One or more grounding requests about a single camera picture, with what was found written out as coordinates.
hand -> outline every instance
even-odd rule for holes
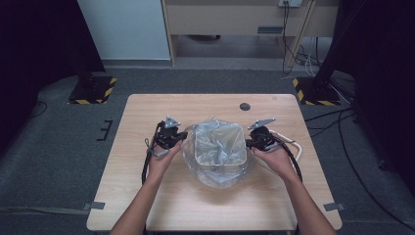
[[[292,175],[297,177],[290,157],[281,146],[275,147],[266,152],[260,151],[259,149],[253,147],[253,153],[259,159],[263,160],[273,171],[280,175],[281,178],[286,179]]]
[[[149,175],[147,180],[155,179],[161,180],[164,176],[165,171],[168,169],[168,166],[171,163],[173,157],[181,150],[182,141],[179,141],[174,145],[173,148],[168,150],[168,153],[162,157],[151,156],[149,162]],[[154,148],[155,153],[159,153],[164,149],[157,145]]]

black device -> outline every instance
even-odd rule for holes
[[[301,170],[299,164],[294,158],[293,153],[290,151],[284,140],[278,138],[277,136],[273,135],[269,129],[265,126],[266,124],[276,120],[275,118],[272,119],[264,119],[264,120],[257,120],[254,124],[248,127],[248,129],[252,129],[250,136],[252,139],[246,139],[245,142],[248,148],[255,147],[262,152],[269,151],[272,148],[281,146],[290,157],[291,162],[296,169],[297,175],[299,176],[300,180],[302,181]]]
[[[152,155],[156,157],[163,157],[168,153],[168,150],[180,140],[185,140],[187,138],[187,132],[180,132],[177,133],[178,127],[180,122],[176,121],[175,119],[167,116],[165,121],[162,120],[156,126],[156,131],[152,139],[152,143],[149,144],[149,140],[146,138],[147,144],[147,156],[146,160],[144,161],[143,172],[141,173],[141,183],[144,184],[147,178],[147,168],[149,166],[150,158]],[[154,148],[156,145],[159,145],[164,149],[159,153],[154,152]]]
[[[177,133],[179,129],[177,127],[178,125],[180,125],[180,122],[171,117],[167,117],[165,121],[162,120],[159,122],[154,137],[156,144],[168,150],[174,147],[180,140],[185,140],[187,138],[187,132]]]

forearm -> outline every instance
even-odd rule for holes
[[[111,234],[142,234],[147,217],[159,190],[161,181],[150,178],[140,188],[134,200],[116,222]]]
[[[284,182],[296,213],[300,234],[337,234],[298,178],[286,178]]]

hazard stripe tape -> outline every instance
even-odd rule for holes
[[[78,104],[78,105],[89,105],[89,104],[104,104],[108,101],[108,99],[110,98],[111,93],[113,92],[113,88],[115,86],[115,82],[116,82],[116,78],[112,78],[110,81],[110,84],[105,92],[105,95],[102,99],[98,99],[98,100],[73,100],[73,101],[69,101],[70,104]]]
[[[302,105],[323,105],[323,106],[338,106],[341,103],[338,101],[309,101],[304,98],[304,94],[299,87],[299,81],[297,79],[293,79],[294,87],[296,88],[297,94],[299,96],[300,103]]]

human arm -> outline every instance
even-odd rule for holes
[[[300,234],[337,234],[336,230],[308,194],[292,167],[290,157],[282,147],[277,147],[267,152],[253,148],[253,152],[254,155],[266,162],[283,179],[296,213]]]
[[[181,141],[169,150],[163,157],[151,156],[149,162],[149,174],[143,186],[138,191],[131,204],[118,219],[110,234],[134,234],[140,235],[144,231],[147,217],[161,185],[162,177],[167,171],[173,157],[181,149]],[[155,147],[155,152],[161,152],[160,146]]]

